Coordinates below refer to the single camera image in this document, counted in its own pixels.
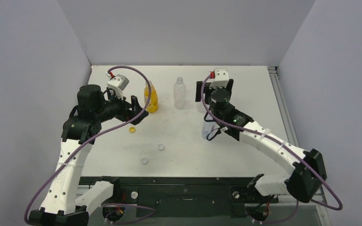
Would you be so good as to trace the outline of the yellow juice bottle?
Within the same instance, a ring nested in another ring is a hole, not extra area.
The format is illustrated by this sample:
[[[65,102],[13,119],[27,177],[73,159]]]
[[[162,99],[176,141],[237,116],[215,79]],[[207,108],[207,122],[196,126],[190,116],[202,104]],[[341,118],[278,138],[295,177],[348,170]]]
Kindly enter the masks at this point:
[[[158,110],[158,95],[152,81],[146,83],[144,89],[144,102],[148,103],[146,110],[149,113],[155,113]]]

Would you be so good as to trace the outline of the yellow bottle cap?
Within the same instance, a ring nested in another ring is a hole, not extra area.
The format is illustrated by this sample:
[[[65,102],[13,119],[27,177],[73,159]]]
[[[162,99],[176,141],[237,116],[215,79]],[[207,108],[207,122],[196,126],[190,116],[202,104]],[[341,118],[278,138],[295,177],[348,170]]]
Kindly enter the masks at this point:
[[[129,132],[130,132],[130,133],[135,133],[135,132],[136,132],[135,127],[130,127],[130,128],[129,128]]]

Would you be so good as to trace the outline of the tall clear bottle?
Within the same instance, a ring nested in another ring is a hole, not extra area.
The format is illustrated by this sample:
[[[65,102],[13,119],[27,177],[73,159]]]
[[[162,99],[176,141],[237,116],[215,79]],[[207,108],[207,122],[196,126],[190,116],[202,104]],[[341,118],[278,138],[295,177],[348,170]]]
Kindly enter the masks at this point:
[[[177,109],[183,109],[186,101],[187,87],[182,77],[178,77],[173,86],[173,101]]]

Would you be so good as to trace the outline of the blue white cap tall bottle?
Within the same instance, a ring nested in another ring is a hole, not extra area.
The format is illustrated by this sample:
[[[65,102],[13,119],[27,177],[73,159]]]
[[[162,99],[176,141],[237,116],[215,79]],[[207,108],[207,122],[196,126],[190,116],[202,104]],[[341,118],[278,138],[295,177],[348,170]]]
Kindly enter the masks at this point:
[[[148,158],[142,158],[141,159],[141,163],[143,164],[143,165],[146,165],[146,164],[148,164]]]

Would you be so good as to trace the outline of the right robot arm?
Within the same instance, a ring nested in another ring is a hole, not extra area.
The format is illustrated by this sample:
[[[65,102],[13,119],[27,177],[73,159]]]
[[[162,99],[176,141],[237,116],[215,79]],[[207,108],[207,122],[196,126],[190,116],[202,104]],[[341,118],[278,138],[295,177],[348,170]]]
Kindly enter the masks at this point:
[[[230,103],[232,79],[196,82],[196,102],[202,102],[206,122],[215,123],[217,135],[225,133],[236,141],[260,151],[281,166],[287,176],[256,176],[247,188],[253,201],[264,196],[289,194],[308,203],[325,184],[327,173],[322,154],[307,151],[275,136],[249,115]]]

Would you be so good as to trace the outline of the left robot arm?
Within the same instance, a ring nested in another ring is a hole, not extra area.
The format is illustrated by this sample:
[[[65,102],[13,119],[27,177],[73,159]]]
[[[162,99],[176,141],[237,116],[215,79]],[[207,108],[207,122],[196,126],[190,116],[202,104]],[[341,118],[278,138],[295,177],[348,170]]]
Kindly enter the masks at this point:
[[[99,85],[82,86],[77,93],[77,105],[63,125],[59,159],[55,172],[43,184],[48,192],[36,210],[26,207],[24,221],[30,226],[85,226],[90,214],[106,199],[117,202],[122,190],[116,180],[99,182],[82,197],[76,192],[84,163],[97,137],[105,134],[102,123],[111,119],[121,126],[136,125],[148,116],[135,96],[126,101],[118,85],[101,90]]]

